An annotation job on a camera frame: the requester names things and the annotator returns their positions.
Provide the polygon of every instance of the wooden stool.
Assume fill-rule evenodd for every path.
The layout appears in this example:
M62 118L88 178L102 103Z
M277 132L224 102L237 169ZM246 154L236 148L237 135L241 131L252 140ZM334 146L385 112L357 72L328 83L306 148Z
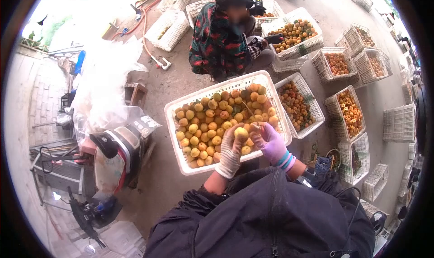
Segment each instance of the wooden stool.
M144 102L148 90L140 83L125 84L125 104L140 107L144 109Z

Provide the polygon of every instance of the crate of apricots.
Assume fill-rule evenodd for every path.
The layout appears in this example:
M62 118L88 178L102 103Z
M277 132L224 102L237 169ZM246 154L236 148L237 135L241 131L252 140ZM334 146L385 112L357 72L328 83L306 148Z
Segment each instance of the crate of apricots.
M282 8L279 4L274 0L263 0L262 1L264 8L267 10L263 15L255 15L255 30L254 33L261 33L261 24L273 22L273 20L277 19L280 16L284 16Z
M349 54L342 47L324 47L312 58L312 64L321 83L326 83L357 74Z
M243 122L249 133L252 123L265 121L285 143L292 138L271 77L257 71L204 88L165 107L166 120L182 174L215 169L225 131ZM241 162L262 155L251 139L242 147Z
M302 139L323 124L324 114L300 73L295 73L274 86L285 109L293 137Z
M304 8L262 24L262 36L279 33L284 39L279 44L270 44L270 48L280 60L296 59L324 46L322 30Z
M364 84L389 76L381 50L365 48L353 60Z
M365 119L353 86L324 100L337 140L353 142L365 131Z

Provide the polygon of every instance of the striped glove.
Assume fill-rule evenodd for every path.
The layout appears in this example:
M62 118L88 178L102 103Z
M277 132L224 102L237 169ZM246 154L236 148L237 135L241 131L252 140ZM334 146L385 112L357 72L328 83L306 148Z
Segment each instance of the striped glove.
M243 127L244 123L237 124L226 130L220 147L220 162L216 171L223 177L231 179L240 168L241 148L247 141L247 138L238 136L234 137L235 129Z

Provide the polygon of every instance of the concrete floor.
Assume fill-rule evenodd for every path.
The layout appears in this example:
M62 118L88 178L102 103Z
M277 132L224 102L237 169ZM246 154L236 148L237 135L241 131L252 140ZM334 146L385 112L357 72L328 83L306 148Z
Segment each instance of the concrete floor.
M384 109L405 104L404 96L401 92L401 78L399 75L399 55L402 52L390 36L385 25L378 20L376 16L377 12L372 10L368 13L353 1L275 1L279 3L284 12L289 12L298 7L306 8L323 30L325 46L334 46L334 41L338 38L339 34L349 27L351 22L356 22L368 27L375 36L377 45L389 55L394 73L393 76L360 88L356 92L366 121L370 151L370 170L377 163L389 165L387 185L373 204L387 213L394 212L404 165L408 158L408 143L383 142L382 113ZM148 13L148 23L152 24L159 16L160 12L153 8ZM120 26L133 27L133 18L135 16L131 16L131 19L126 20ZM208 79L196 75L190 70L187 57L192 32L192 29L189 29L170 53L154 48L152 44L148 43L148 48L155 57L160 58L164 56L172 62L172 66L167 71L156 69L153 61L143 52L138 62L146 65L150 69L150 72L144 74L133 72L129 76L131 80L143 79L149 90L145 112L163 125L155 133L155 140L158 141L157 146L155 147L151 162L143 168L140 174L138 188L136 190L127 189L119 194L120 201L124 207L118 218L120 220L133 221L144 237L148 236L149 229L160 216L176 206L177 202L182 198L184 191L199 188L210 174L203 173L194 176L184 176L181 174L173 153L164 116L164 106L166 103L212 84ZM138 28L134 34L140 38L142 36L142 27ZM272 75L274 82L291 74L275 75L271 68L265 70ZM346 87L346 83L333 82L321 85L311 61L305 63L300 72L320 103L323 112L326 113L323 106L324 98ZM303 148L310 148L315 141L318 142L319 153L322 155L336 146L333 132L329 131L327 123L324 123L302 141L293 139L289 150L300 158Z

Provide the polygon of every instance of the black crate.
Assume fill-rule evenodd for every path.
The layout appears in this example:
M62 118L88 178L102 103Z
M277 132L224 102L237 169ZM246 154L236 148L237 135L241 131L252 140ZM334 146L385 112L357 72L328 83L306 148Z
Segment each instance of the black crate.
M69 101L69 93L66 93L62 98L60 98L60 110L64 112L64 109L69 108L70 106L71 102Z

